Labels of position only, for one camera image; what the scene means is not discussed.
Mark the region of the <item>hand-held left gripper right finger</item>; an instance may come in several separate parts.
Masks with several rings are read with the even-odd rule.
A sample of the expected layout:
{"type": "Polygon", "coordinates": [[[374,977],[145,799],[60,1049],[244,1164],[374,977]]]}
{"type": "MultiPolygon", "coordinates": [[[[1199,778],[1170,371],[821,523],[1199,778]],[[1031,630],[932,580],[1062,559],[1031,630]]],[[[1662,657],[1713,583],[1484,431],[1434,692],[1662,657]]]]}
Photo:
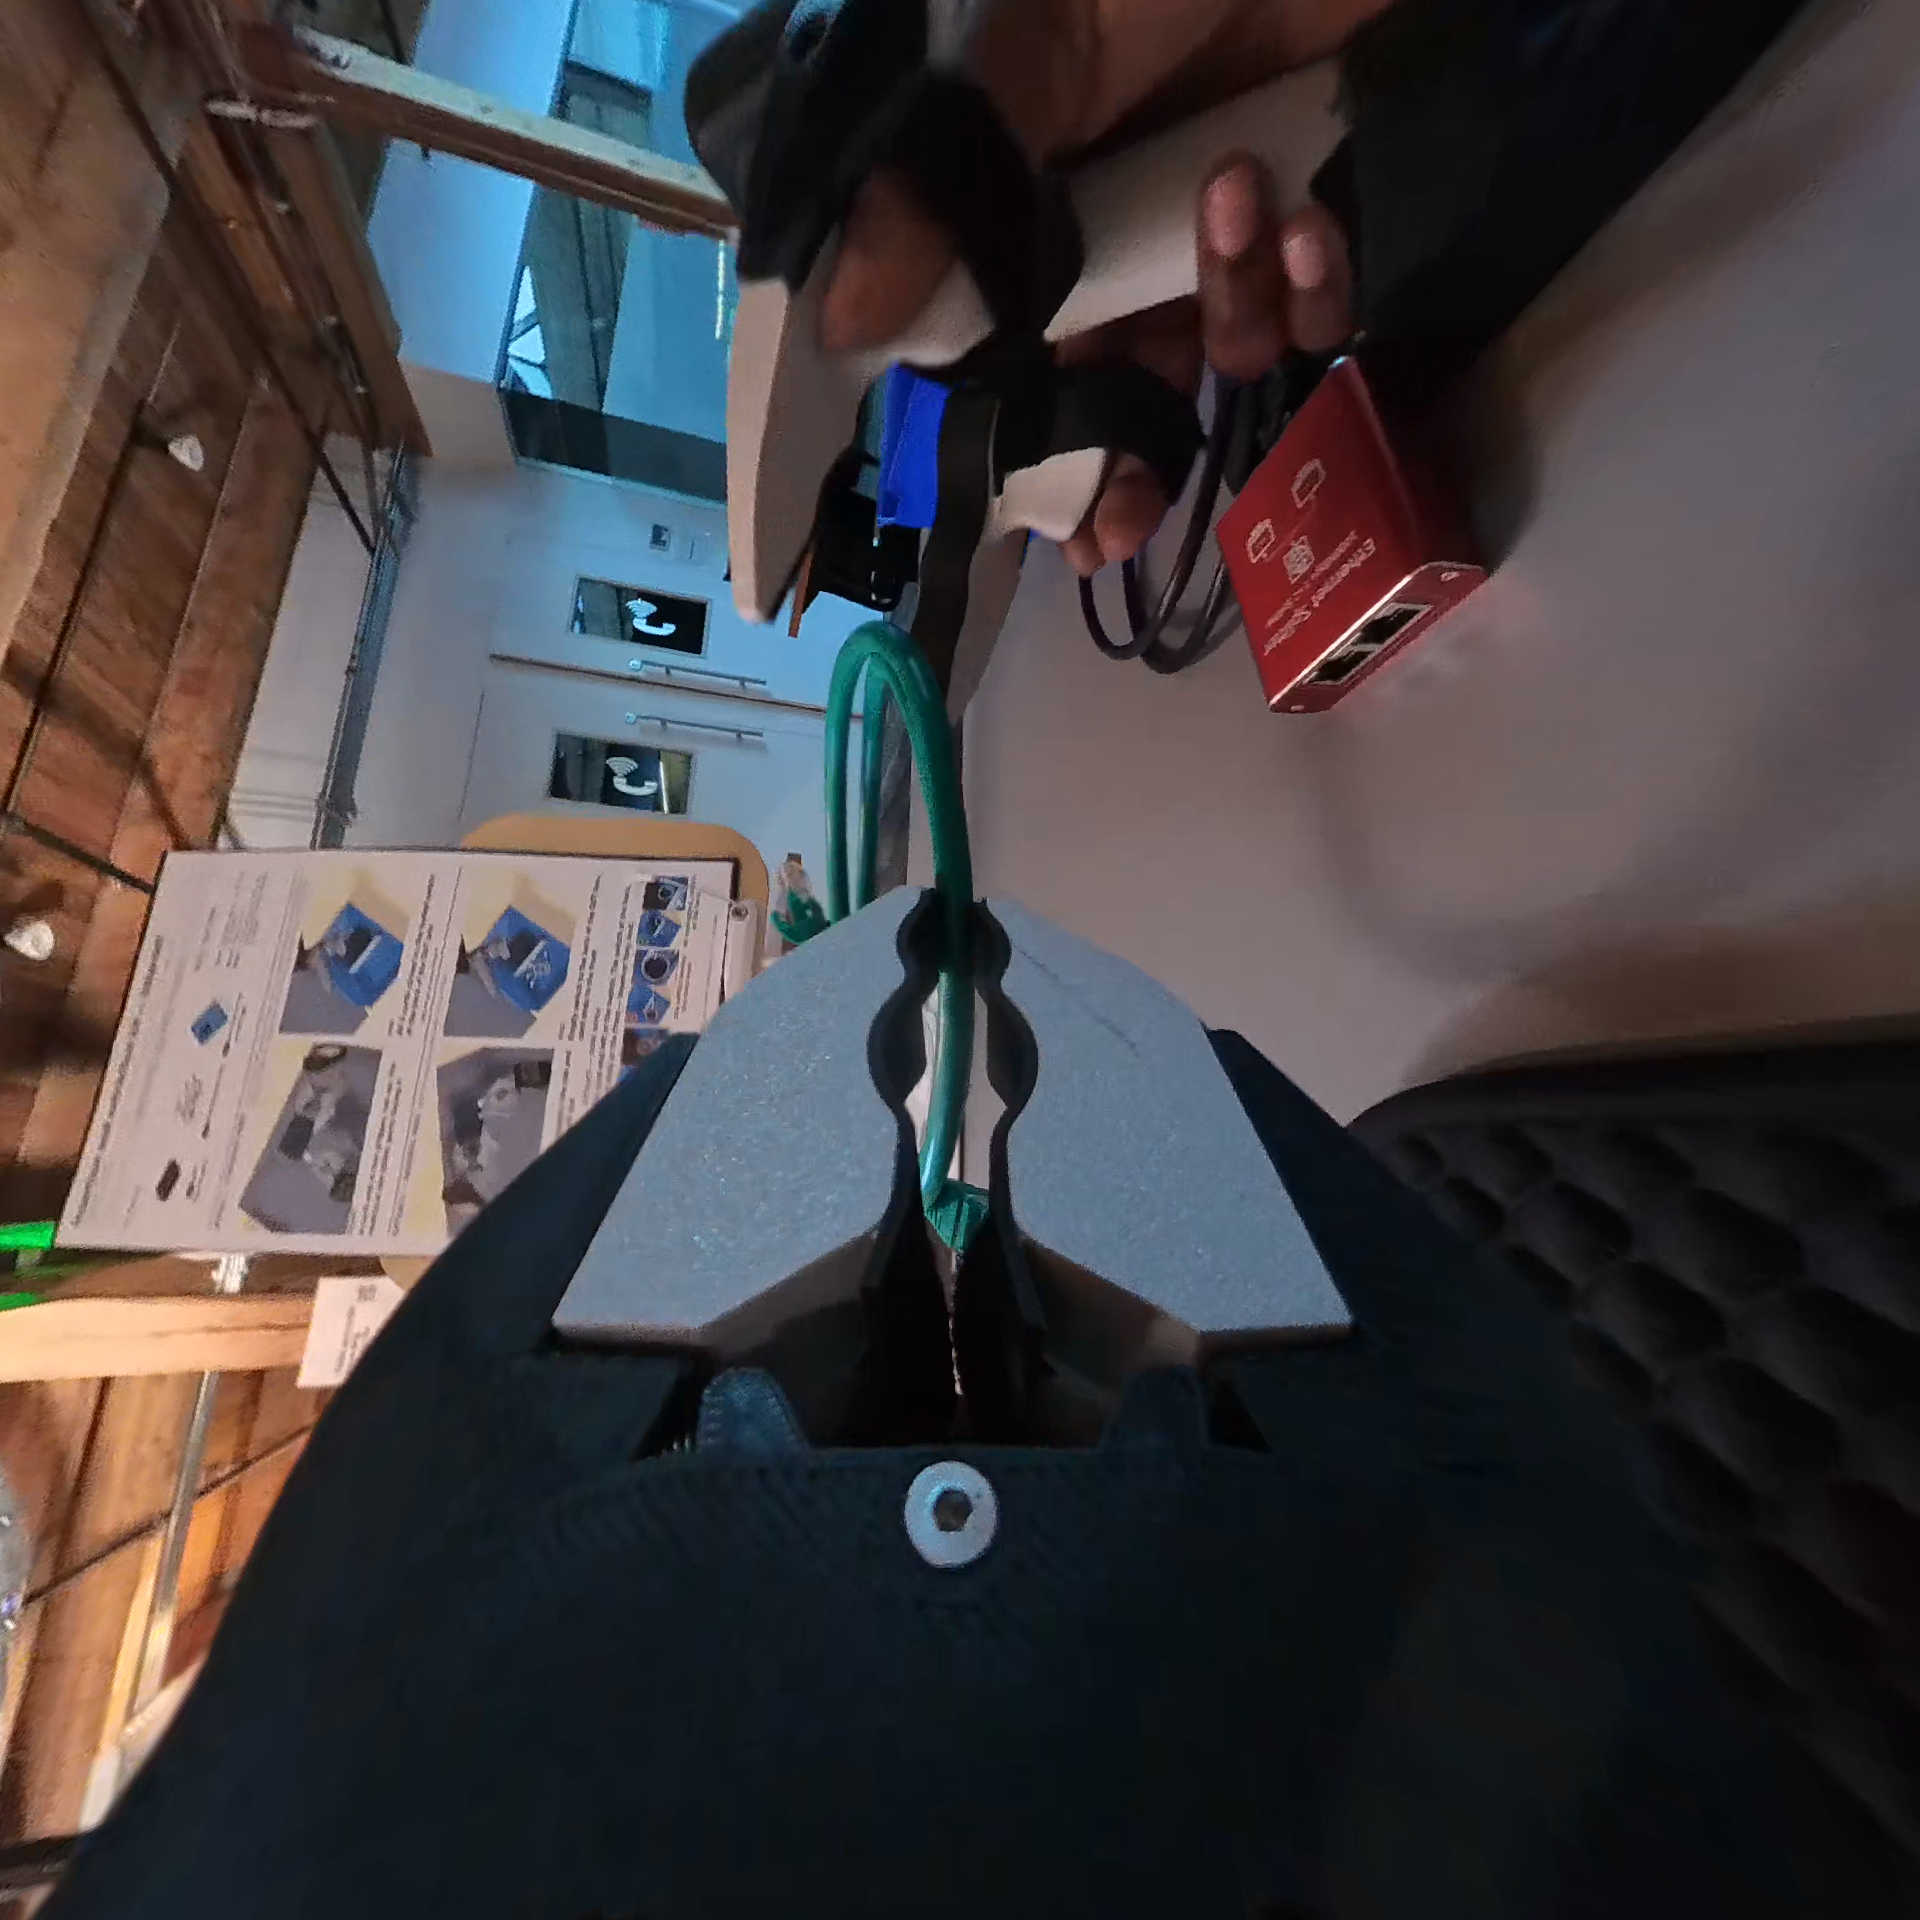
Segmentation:
{"type": "Polygon", "coordinates": [[[961,1257],[977,1438],[1093,1442],[1145,1374],[1325,1343],[1354,1311],[1198,1015],[1012,901],[977,989],[998,1097],[961,1257]]]}

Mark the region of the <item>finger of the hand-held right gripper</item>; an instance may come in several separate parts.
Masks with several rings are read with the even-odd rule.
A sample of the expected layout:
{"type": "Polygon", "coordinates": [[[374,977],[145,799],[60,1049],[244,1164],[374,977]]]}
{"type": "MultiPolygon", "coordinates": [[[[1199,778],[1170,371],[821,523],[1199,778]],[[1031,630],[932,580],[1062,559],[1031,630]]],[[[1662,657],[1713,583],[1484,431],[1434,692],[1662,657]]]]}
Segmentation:
{"type": "Polygon", "coordinates": [[[858,442],[882,349],[830,353],[830,274],[746,279],[727,363],[727,563],[735,610],[771,622],[797,579],[833,467],[858,442]]]}
{"type": "Polygon", "coordinates": [[[1035,460],[1037,418],[1037,374],[961,382],[947,395],[913,637],[954,722],[985,679],[1017,594],[1031,539],[1017,471],[1035,460]]]}

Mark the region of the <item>printed instruction sheet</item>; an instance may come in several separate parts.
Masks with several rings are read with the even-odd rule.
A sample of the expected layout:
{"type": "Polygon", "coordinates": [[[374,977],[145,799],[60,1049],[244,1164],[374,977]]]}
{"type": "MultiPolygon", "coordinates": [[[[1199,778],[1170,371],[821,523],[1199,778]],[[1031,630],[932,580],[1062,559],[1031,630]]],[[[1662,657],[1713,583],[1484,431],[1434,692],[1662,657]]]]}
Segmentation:
{"type": "Polygon", "coordinates": [[[753,963],[731,857],[178,853],[54,1249],[433,1257],[753,963]]]}

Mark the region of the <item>person's right hand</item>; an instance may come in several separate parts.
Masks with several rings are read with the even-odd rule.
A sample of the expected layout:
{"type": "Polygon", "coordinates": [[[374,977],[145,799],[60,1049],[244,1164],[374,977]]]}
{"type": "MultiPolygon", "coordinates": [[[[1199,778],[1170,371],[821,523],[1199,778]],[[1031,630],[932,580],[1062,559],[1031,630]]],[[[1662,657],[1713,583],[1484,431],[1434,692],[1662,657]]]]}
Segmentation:
{"type": "MultiPolygon", "coordinates": [[[[964,57],[1031,164],[1110,135],[1179,123],[1254,84],[1345,54],[1387,2],[985,5],[964,57]]],[[[1251,382],[1284,353],[1354,332],[1354,243],[1318,199],[1284,203],[1254,154],[1211,159],[1193,213],[1195,297],[1067,339],[1059,362],[1138,363],[1195,397],[1202,374],[1251,382]]],[[[956,262],[947,227],[895,172],[842,223],[819,337],[830,354],[906,333],[956,262]]]]}

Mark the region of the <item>white paper notice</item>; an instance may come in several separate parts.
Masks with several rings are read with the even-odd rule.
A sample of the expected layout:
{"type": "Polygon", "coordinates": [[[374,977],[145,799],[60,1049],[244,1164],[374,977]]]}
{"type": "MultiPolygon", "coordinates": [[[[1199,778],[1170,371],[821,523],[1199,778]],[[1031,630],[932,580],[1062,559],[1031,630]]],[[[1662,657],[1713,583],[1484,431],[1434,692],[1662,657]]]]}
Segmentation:
{"type": "Polygon", "coordinates": [[[387,1273],[316,1281],[298,1387],[341,1387],[399,1307],[402,1287],[387,1273]]]}

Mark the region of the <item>black quilted wrist rest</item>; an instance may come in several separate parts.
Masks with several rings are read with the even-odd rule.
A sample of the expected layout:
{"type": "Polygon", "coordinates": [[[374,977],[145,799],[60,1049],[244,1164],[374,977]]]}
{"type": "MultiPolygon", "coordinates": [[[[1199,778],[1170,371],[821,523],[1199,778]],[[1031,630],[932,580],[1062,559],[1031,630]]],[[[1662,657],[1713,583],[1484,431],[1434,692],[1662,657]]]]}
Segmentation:
{"type": "Polygon", "coordinates": [[[1916,1038],[1462,1071],[1354,1131],[1644,1438],[1734,1673],[1916,1876],[1916,1038]]]}

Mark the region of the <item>red ethernet splitter box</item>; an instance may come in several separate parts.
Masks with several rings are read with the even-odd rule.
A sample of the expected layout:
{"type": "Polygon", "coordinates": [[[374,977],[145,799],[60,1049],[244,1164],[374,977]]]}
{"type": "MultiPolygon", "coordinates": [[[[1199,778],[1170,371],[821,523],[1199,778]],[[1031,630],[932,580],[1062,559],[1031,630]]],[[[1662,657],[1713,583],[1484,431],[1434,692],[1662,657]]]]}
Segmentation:
{"type": "Polygon", "coordinates": [[[1334,708],[1490,575],[1350,354],[1251,471],[1215,542],[1273,714],[1334,708]]]}

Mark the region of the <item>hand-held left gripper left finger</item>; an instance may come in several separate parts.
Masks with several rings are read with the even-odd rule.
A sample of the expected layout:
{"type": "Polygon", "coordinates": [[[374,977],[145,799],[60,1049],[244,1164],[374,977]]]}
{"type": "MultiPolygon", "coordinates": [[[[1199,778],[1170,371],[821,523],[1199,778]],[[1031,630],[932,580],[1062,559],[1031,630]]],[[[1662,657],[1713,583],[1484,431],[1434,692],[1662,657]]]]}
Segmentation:
{"type": "Polygon", "coordinates": [[[906,1107],[943,934],[943,901],[902,887],[722,1006],[559,1295],[559,1343],[754,1370],[830,1447],[949,1430],[950,1322],[906,1107]]]}

